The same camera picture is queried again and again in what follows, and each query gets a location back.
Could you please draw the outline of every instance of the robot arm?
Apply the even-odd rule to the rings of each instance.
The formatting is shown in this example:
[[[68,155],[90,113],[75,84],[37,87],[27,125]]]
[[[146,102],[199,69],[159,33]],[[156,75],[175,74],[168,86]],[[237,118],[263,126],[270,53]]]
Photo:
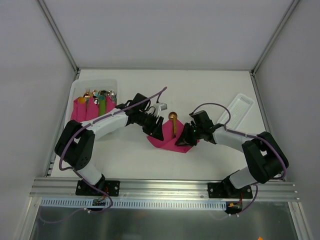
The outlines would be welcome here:
[[[95,168],[92,162],[90,162],[95,140],[98,140],[102,136],[111,133],[118,128],[134,123],[142,126],[142,131],[147,135],[161,141],[164,140],[162,132],[164,118],[158,116],[158,113],[167,108],[165,103],[156,103],[155,108],[157,111],[155,111],[154,114],[147,113],[148,104],[150,104],[149,101],[119,112],[120,110],[124,110],[145,99],[147,99],[147,97],[137,93],[133,100],[129,100],[126,104],[117,105],[111,112],[108,112],[108,114],[111,114],[112,116],[102,120],[100,120],[100,116],[90,121],[69,121],[54,148],[55,153],[61,157],[72,136],[79,129],[90,124],[90,126],[84,129],[77,139],[71,143],[64,155],[64,160],[91,185],[100,190],[104,189],[105,177]]]
[[[197,140],[204,139],[212,144],[225,145],[244,153],[248,167],[236,171],[222,181],[221,187],[229,196],[250,184],[257,182],[264,184],[282,172],[283,167],[279,159],[264,142],[227,131],[220,123],[214,125],[204,110],[190,116],[193,121],[184,125],[175,145],[195,146]],[[265,131],[257,136],[266,140],[275,149],[288,168],[288,160],[272,135]]]

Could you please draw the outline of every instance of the white plastic tray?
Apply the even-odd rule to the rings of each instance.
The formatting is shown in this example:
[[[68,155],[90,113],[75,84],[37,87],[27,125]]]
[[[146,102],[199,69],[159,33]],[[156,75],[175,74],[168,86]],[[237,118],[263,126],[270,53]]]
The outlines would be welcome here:
[[[254,104],[255,101],[253,99],[242,93],[239,93],[227,107],[231,113],[231,120],[226,126],[229,129],[237,130],[237,128],[243,122],[243,120],[250,112]],[[217,122],[219,124],[224,124],[226,123],[228,118],[229,115],[227,111],[224,111],[224,113]]]
[[[71,90],[69,94],[68,104],[66,107],[65,118],[64,118],[64,125],[70,121],[72,111],[74,109],[74,100],[78,97],[84,95],[87,89],[90,89],[92,92],[93,90],[113,90],[116,94],[118,85],[117,80],[111,78],[96,78],[96,79],[78,79],[75,80],[71,85]]]

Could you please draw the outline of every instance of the gold spoon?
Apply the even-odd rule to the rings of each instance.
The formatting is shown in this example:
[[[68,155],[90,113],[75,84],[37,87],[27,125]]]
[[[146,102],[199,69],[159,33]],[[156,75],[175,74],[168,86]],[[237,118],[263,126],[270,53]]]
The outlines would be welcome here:
[[[177,135],[177,118],[178,114],[174,111],[169,113],[169,119],[172,121],[172,138],[174,139]]]

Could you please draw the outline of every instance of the pink cloth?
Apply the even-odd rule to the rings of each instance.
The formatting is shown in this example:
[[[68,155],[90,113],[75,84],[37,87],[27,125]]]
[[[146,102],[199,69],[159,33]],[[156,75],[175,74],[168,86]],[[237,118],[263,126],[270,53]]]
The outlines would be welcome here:
[[[76,121],[78,123],[83,122],[86,120],[86,114],[87,114],[87,103],[77,103],[77,117]]]
[[[95,119],[99,115],[99,107],[94,103],[94,98],[90,97],[87,103],[85,120]]]
[[[176,141],[179,139],[180,135],[182,134],[183,129],[184,129],[184,125],[179,120],[176,120],[176,137],[172,138],[172,121],[168,120],[165,124],[162,125],[162,132],[163,132],[163,138],[164,138],[163,141],[155,139],[152,136],[147,136],[147,139],[156,148],[185,154],[192,148],[192,146],[176,146],[175,145]]]
[[[107,98],[106,98],[106,109],[105,109],[105,113],[108,113],[108,112],[110,112],[112,109],[114,109],[116,107],[116,103],[115,102],[113,102],[112,100],[111,100],[111,98],[108,96]]]
[[[108,96],[106,98],[106,113],[116,107],[116,103]],[[87,103],[79,103],[78,99],[73,101],[73,110],[70,120],[77,122],[89,121],[99,116],[99,107],[94,103],[94,98],[90,97]]]
[[[78,99],[73,101],[73,110],[71,113],[71,119],[70,120],[76,120],[77,121],[77,117],[78,117]]]

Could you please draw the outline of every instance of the glass panel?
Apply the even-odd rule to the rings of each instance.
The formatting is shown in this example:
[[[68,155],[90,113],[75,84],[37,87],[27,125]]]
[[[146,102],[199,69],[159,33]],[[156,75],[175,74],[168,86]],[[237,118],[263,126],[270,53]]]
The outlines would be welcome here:
[[[75,208],[43,207],[47,221],[67,217]],[[80,211],[58,224],[39,219],[32,240],[297,240],[287,203],[256,202],[240,217],[221,211],[110,209]]]

